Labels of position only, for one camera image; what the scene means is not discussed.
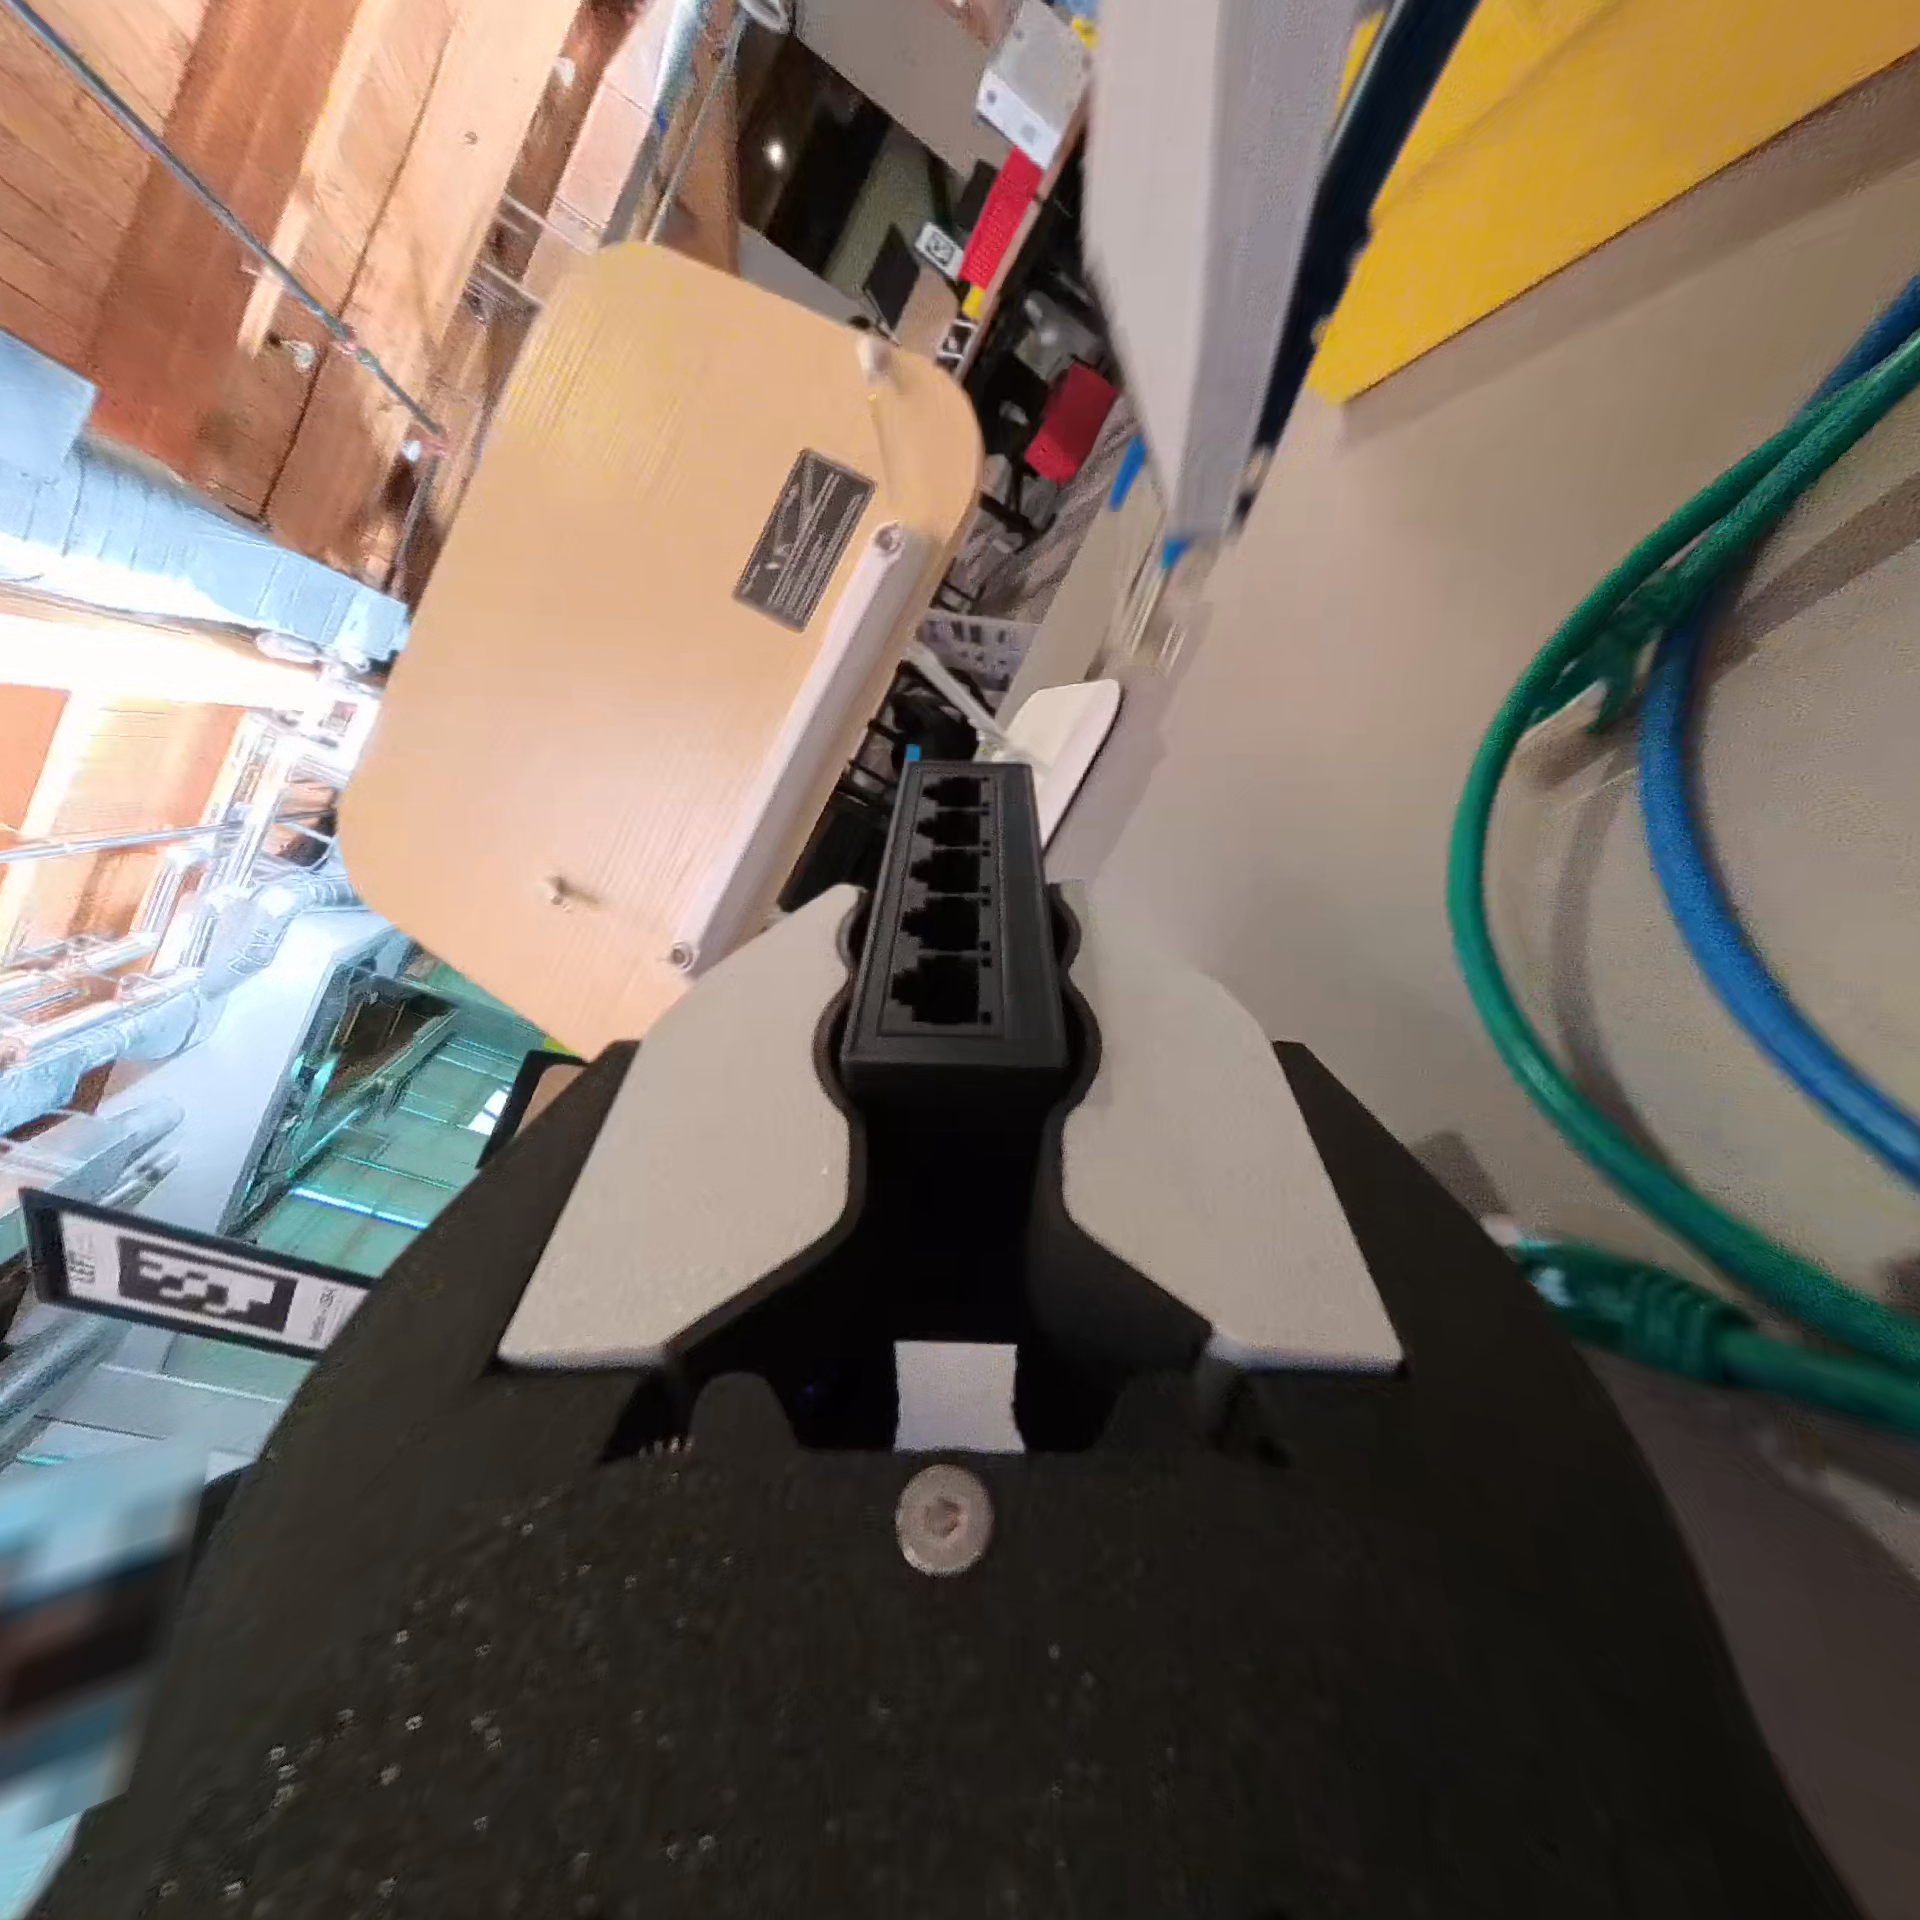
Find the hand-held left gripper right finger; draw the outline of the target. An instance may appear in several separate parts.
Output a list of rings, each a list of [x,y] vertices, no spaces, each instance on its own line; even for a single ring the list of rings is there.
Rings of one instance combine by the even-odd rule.
[[[1100,1035],[1062,1123],[1062,1207],[1199,1317],[1235,1372],[1395,1372],[1334,1176],[1259,1019],[1212,974],[1062,884],[1068,985]]]

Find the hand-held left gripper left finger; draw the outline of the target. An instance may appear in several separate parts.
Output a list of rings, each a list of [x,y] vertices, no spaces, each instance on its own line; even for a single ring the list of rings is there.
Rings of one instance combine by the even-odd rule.
[[[499,1334],[503,1367],[668,1367],[843,1223],[852,1121],[822,1033],[862,901],[836,884],[784,913],[640,1042]]]

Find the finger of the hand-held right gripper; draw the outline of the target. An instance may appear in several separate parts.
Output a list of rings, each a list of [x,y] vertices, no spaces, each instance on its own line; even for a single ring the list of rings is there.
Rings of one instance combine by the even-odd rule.
[[[1245,520],[1439,79],[1439,2],[1102,5],[1083,257],[1175,547]]]

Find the black network switch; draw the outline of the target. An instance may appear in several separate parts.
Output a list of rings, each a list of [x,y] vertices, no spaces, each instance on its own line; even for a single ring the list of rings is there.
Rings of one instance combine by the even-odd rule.
[[[916,761],[836,1042],[852,1260],[896,1337],[1016,1344],[1041,1121],[1072,1033],[1025,763]]]

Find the red chair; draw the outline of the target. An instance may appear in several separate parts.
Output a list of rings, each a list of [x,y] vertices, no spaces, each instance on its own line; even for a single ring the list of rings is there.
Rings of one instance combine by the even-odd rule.
[[[1072,359],[1046,397],[1041,420],[1022,453],[1037,479],[1068,483],[1090,461],[1121,391],[1083,359]]]

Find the yellow plastic bin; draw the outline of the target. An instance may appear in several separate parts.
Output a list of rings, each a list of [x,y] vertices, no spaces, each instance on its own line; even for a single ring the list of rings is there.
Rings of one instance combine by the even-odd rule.
[[[1914,2],[1479,2],[1309,388],[1359,397],[1912,55]]]

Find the wooden stand board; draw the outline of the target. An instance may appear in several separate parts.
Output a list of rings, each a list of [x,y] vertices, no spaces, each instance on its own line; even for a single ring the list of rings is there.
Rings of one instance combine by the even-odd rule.
[[[364,901],[593,1056],[772,916],[986,473],[964,383],[661,244],[559,284],[338,806]]]

